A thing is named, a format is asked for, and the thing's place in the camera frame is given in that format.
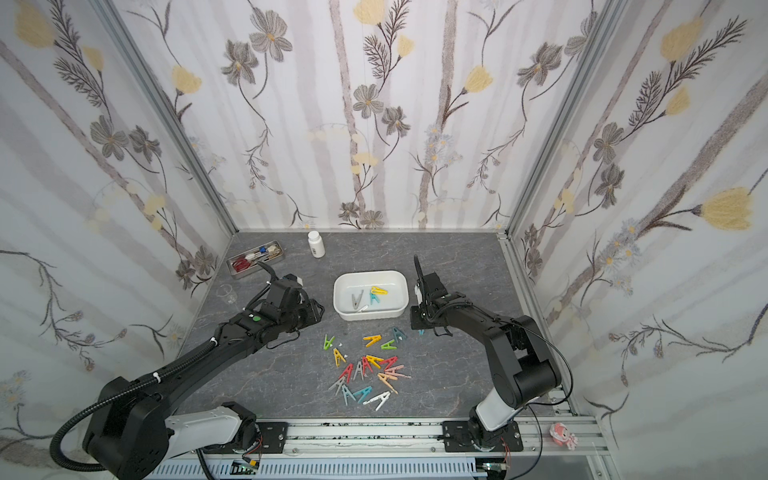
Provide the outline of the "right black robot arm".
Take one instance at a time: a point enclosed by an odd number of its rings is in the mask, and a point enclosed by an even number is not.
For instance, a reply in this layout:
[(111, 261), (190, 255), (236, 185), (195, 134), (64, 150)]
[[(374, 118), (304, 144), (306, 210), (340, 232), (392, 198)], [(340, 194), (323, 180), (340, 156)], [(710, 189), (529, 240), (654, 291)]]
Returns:
[(431, 330), (436, 336), (450, 336), (458, 329), (477, 340), (485, 349), (493, 389), (470, 410), (466, 421), (442, 423), (448, 452), (493, 451), (504, 447), (523, 449), (515, 417), (531, 406), (559, 406), (570, 399), (544, 402), (542, 397), (563, 385), (558, 366), (565, 356), (542, 334), (529, 316), (511, 318), (491, 312), (466, 295), (447, 290), (435, 273), (425, 274), (418, 258), (417, 304), (410, 308), (413, 330)]

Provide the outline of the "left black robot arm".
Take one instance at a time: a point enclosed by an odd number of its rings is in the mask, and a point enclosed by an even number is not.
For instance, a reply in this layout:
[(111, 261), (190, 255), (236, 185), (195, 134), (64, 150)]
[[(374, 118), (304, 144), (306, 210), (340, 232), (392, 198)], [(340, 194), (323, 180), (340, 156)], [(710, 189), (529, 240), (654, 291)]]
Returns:
[(201, 440), (183, 442), (192, 429), (174, 427), (170, 419), (189, 396), (231, 365), (271, 348), (283, 333), (299, 334), (321, 321), (324, 306), (308, 295), (296, 275), (280, 277), (269, 265), (259, 266), (269, 274), (269, 283), (241, 312), (173, 362), (134, 380), (117, 377), (107, 383), (93, 404), (53, 434), (53, 462), (75, 472), (108, 471), (119, 479), (143, 479), (173, 456), (176, 446), (197, 450), (226, 445), (244, 432), (254, 435), (253, 414), (232, 402), (205, 414), (228, 423), (220, 435), (207, 427)]

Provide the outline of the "grey clothespin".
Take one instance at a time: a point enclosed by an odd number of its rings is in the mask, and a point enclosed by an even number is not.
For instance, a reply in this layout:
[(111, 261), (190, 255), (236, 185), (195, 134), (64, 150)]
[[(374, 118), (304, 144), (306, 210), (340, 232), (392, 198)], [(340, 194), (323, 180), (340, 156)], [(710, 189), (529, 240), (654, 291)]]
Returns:
[(363, 304), (363, 298), (364, 298), (364, 295), (365, 295), (365, 293), (366, 293), (366, 291), (365, 291), (365, 290), (361, 290), (361, 291), (360, 291), (358, 294), (354, 294), (354, 295), (352, 296), (352, 300), (353, 300), (353, 311), (354, 311), (354, 312), (356, 312), (356, 310), (358, 310), (360, 307), (364, 306), (364, 304)]

